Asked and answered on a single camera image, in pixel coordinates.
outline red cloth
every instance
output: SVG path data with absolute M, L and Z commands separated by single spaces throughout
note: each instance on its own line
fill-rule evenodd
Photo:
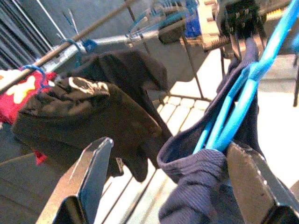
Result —
M 46 74 L 46 79 L 44 81 L 44 85 L 48 85 L 48 80 L 53 80 L 56 77 L 55 72 L 47 72 Z M 20 104 L 15 104 L 14 103 L 14 95 L 7 95 L 6 93 L 2 94 L 0 96 L 0 122 L 5 122 L 9 124 L 13 124 L 15 122 L 15 119 L 17 117 L 18 111 L 26 104 L 28 99 L 35 95 L 38 90 L 41 88 L 40 82 L 42 81 L 42 75 L 38 71 L 34 71 L 31 73 L 29 76 L 34 76 L 36 78 L 35 80 L 35 90 L 30 90 L 27 92 L 26 97 L 22 100 Z M 20 81 L 19 83 L 24 83 L 27 81 L 28 77 L 26 80 Z M 50 88 L 44 88 L 42 89 L 42 92 L 49 91 Z M 47 158 L 46 155 L 33 150 L 34 154 L 36 155 L 36 164 L 39 165 L 42 162 L 44 162 Z

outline wooden floor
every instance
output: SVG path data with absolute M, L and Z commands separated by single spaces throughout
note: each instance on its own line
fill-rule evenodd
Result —
M 288 187 L 299 180 L 299 107 L 292 106 L 297 68 L 292 68 L 292 60 L 293 56 L 278 58 L 259 86 L 259 143 L 271 170 Z M 209 54 L 197 75 L 205 97 L 213 99 L 221 81 L 218 50 Z M 195 79 L 176 82 L 171 93 L 199 96 Z M 175 135 L 195 124 L 207 105 L 200 100 L 166 97 L 164 105 L 157 110 Z M 142 183 L 132 177 L 129 169 L 125 168 L 124 173 L 105 184 L 95 223 L 159 223 L 158 211 L 176 184 L 161 169 L 155 170 L 150 162 L 148 176 Z

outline dark curtain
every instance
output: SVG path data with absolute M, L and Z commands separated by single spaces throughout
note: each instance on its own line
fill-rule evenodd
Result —
M 49 47 L 11 0 L 0 1 L 0 69 L 32 64 Z

